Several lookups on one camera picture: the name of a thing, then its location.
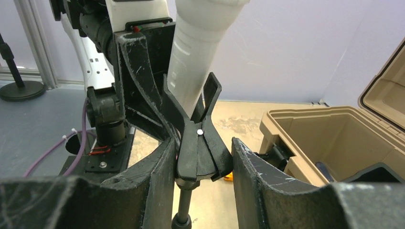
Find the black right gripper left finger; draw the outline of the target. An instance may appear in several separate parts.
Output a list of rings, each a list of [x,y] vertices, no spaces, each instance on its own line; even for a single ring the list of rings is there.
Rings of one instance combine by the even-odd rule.
[[[168,229],[175,141],[101,184],[78,176],[0,182],[3,229]]]

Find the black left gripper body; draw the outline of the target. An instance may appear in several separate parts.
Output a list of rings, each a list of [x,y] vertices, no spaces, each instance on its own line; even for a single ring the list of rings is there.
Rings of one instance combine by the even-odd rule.
[[[146,101],[161,104],[175,22],[170,17],[128,22],[126,29],[125,63],[132,81]]]

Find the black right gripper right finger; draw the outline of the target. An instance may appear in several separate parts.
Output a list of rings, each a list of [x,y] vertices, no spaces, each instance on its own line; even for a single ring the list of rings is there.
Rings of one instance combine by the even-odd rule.
[[[316,187],[232,139],[234,195],[241,229],[402,229],[405,187],[335,182]]]

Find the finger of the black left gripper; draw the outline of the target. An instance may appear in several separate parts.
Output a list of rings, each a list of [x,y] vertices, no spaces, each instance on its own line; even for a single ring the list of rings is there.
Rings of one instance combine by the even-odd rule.
[[[117,57],[122,104],[126,121],[159,141],[173,138],[178,131],[162,111],[163,76],[167,73],[167,42],[142,32],[117,32]]]

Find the black round-base mic stand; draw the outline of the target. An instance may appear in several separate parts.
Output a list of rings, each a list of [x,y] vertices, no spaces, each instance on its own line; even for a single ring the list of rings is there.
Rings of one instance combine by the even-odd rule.
[[[170,92],[167,76],[163,76],[162,113],[180,132],[175,182],[180,188],[178,212],[172,219],[173,229],[190,229],[189,215],[192,191],[200,181],[215,182],[233,170],[233,157],[212,122],[212,113],[222,86],[214,73],[209,73],[200,96],[204,111],[197,120],[191,120]]]

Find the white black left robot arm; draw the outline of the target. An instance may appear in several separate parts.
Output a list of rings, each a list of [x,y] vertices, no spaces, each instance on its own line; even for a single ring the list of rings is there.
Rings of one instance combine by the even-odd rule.
[[[180,135],[164,113],[174,22],[165,0],[52,0],[74,44],[89,40],[107,76],[87,79],[87,117],[98,141],[117,145],[136,126],[158,140]]]

